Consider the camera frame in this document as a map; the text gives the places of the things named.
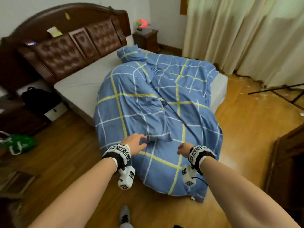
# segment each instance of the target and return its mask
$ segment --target forearm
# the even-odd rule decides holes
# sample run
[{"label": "forearm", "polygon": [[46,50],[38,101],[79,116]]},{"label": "forearm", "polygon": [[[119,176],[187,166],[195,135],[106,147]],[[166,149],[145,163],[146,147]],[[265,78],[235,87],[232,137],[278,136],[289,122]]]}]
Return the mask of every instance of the forearm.
[{"label": "forearm", "polygon": [[111,158],[102,159],[52,202],[29,228],[84,227],[115,171]]},{"label": "forearm", "polygon": [[299,227],[271,197],[212,157],[200,169],[233,227]]}]

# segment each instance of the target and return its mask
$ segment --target hand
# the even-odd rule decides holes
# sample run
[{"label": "hand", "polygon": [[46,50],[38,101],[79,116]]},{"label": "hand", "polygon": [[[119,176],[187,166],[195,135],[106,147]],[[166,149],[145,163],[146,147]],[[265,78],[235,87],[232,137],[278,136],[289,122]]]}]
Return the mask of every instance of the hand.
[{"label": "hand", "polygon": [[139,144],[139,141],[141,139],[146,140],[147,137],[143,134],[135,133],[122,140],[120,144],[121,145],[128,144],[128,146],[130,147],[131,156],[134,156],[135,154],[138,154],[140,151],[142,151],[144,148],[147,147],[146,143],[141,145]]},{"label": "hand", "polygon": [[189,142],[184,142],[178,147],[177,154],[181,154],[185,158],[189,158],[190,150],[192,147],[195,147],[195,145],[192,145]]}]

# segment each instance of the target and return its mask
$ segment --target black metal stand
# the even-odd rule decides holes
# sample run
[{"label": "black metal stand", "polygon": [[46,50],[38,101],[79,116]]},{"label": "black metal stand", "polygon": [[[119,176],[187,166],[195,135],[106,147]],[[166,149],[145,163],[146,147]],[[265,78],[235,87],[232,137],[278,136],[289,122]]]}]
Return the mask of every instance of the black metal stand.
[{"label": "black metal stand", "polygon": [[275,90],[287,89],[287,88],[296,87],[296,86],[302,86],[302,85],[304,85],[304,83],[302,83],[302,84],[297,84],[297,85],[292,85],[292,86],[279,87],[279,88],[274,88],[274,89],[269,89],[269,90],[263,90],[263,91],[252,92],[252,93],[249,93],[248,95],[270,91],[270,92],[276,94],[277,96],[279,96],[280,98],[283,98],[283,99],[286,100],[287,102],[289,102],[289,103],[293,104],[294,106],[298,107],[299,109],[304,110],[303,107],[301,107],[301,106],[295,104],[295,102],[296,102],[301,96],[304,95],[304,90],[303,90],[298,96],[296,96],[295,99],[293,99],[292,101],[288,100],[287,98],[285,98],[285,97],[283,97],[282,95],[280,95],[280,94],[278,94],[277,92],[275,92]]}]

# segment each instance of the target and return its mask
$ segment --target yellow sticky note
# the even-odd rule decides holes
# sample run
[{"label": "yellow sticky note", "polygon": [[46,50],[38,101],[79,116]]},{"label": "yellow sticky note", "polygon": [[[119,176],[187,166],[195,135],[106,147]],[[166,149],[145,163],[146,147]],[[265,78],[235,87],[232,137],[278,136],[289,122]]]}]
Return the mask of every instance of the yellow sticky note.
[{"label": "yellow sticky note", "polygon": [[70,20],[70,15],[68,13],[64,13],[65,14],[65,17]]},{"label": "yellow sticky note", "polygon": [[52,28],[49,28],[47,31],[52,35],[53,38],[62,35],[61,31],[58,30],[56,28],[56,26],[53,26]]}]

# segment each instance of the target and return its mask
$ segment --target beige curtain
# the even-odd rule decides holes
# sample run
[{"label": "beige curtain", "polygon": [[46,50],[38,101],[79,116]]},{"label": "beige curtain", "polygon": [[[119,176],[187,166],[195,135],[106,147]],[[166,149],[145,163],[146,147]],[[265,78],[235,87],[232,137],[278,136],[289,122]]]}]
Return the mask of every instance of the beige curtain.
[{"label": "beige curtain", "polygon": [[268,87],[304,83],[304,0],[189,0],[183,56]]}]

